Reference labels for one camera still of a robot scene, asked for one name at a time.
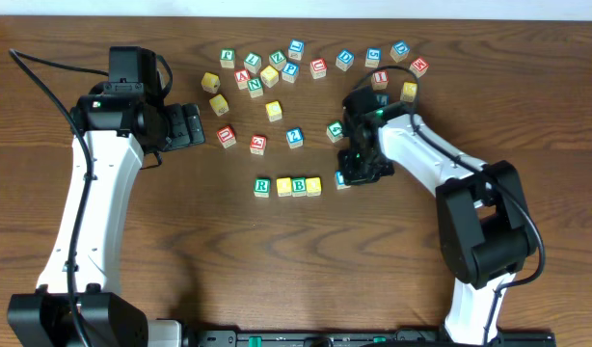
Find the blue T block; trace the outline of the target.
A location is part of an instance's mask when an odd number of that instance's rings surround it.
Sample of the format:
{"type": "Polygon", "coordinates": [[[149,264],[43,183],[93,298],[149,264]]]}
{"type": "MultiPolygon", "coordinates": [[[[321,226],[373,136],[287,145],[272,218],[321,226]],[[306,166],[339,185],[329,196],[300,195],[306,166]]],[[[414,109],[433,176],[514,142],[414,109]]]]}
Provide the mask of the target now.
{"type": "Polygon", "coordinates": [[[345,183],[345,179],[341,171],[336,171],[335,173],[335,185],[338,190],[349,188],[349,185],[345,183]]]}

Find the yellow O block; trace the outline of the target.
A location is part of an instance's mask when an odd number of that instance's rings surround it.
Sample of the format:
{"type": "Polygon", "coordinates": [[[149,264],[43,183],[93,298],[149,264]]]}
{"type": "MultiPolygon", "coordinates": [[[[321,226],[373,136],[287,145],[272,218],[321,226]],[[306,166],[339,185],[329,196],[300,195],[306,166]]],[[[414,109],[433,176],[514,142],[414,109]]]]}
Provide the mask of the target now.
{"type": "Polygon", "coordinates": [[[306,179],[306,191],[308,197],[320,196],[322,193],[321,179],[319,177],[308,177],[306,179]]]}
{"type": "Polygon", "coordinates": [[[280,177],[276,180],[276,184],[279,197],[289,197],[292,195],[292,180],[290,177],[280,177]]]}

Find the green B block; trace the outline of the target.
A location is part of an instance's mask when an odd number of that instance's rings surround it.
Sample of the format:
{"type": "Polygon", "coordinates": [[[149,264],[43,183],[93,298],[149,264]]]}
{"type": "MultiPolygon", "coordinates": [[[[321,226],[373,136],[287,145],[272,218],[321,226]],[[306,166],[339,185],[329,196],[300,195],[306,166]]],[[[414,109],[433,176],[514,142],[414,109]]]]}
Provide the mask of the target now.
{"type": "Polygon", "coordinates": [[[307,185],[304,177],[291,179],[291,195],[293,197],[305,197],[307,195],[307,185]]]}

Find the green R block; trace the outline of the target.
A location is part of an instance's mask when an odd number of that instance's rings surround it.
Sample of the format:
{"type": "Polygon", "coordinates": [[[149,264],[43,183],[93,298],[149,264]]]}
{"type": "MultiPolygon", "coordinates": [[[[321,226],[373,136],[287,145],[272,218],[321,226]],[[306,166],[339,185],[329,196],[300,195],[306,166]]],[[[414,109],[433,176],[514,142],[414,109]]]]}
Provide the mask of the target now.
{"type": "Polygon", "coordinates": [[[254,195],[258,198],[268,198],[271,191],[271,180],[269,178],[257,178],[254,186],[254,195]]]}

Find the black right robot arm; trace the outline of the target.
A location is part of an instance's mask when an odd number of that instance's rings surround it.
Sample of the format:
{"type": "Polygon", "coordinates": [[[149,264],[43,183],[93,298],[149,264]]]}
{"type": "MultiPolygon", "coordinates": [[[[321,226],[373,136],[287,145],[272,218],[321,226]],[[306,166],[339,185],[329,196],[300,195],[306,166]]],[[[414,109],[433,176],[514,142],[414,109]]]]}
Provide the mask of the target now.
{"type": "Polygon", "coordinates": [[[344,102],[343,116],[349,147],[338,160],[345,183],[373,183],[400,165],[435,197],[440,249],[455,278],[445,332],[454,343],[490,344],[506,290],[543,246],[518,172],[457,149],[404,102],[344,102]]]}

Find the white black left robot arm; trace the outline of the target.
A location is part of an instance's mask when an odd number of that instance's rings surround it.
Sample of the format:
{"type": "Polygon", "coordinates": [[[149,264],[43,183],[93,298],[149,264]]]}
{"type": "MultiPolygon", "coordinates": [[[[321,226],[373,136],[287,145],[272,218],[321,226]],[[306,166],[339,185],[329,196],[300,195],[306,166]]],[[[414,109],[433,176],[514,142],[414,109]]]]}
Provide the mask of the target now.
{"type": "Polygon", "coordinates": [[[121,298],[121,240],[145,155],[203,143],[199,108],[91,94],[69,115],[73,169],[57,241],[35,292],[12,295],[8,323],[24,346],[183,346],[182,323],[149,320],[121,298]]]}

